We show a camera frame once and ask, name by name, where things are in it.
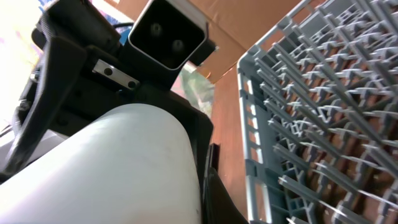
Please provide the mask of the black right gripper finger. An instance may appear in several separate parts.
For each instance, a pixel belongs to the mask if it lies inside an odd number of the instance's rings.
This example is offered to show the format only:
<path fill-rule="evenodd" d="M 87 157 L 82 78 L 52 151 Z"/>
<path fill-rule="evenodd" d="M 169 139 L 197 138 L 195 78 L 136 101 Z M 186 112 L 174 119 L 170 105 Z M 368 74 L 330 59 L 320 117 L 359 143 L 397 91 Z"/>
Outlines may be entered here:
<path fill-rule="evenodd" d="M 217 171 L 210 167 L 205 179 L 204 223 L 248 224 L 234 205 Z"/>

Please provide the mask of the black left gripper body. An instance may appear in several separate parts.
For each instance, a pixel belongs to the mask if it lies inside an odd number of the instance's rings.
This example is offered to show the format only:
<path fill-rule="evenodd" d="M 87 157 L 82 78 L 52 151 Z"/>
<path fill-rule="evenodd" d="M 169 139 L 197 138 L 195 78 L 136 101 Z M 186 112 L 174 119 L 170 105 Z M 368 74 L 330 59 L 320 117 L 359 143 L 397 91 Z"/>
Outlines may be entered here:
<path fill-rule="evenodd" d="M 187 62 L 199 65 L 215 51 L 208 22 L 207 31 Z M 213 124 L 172 91 L 184 66 L 169 70 L 131 47 L 128 37 L 125 43 L 120 38 L 117 26 L 89 1 L 58 0 L 44 11 L 32 32 L 43 55 L 12 116 L 14 139 L 1 156 L 2 181 L 33 161 L 47 131 L 72 136 L 113 108 L 143 103 L 166 110 L 183 125 L 204 184 Z"/>

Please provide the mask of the white plastic cup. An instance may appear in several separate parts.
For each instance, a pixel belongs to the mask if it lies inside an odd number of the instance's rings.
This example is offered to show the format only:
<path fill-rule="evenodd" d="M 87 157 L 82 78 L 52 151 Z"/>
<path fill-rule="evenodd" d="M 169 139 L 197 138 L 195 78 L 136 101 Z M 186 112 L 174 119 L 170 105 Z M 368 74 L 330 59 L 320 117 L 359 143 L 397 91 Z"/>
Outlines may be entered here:
<path fill-rule="evenodd" d="M 151 105 L 117 107 L 1 185 L 2 223 L 201 223 L 182 124 Z"/>

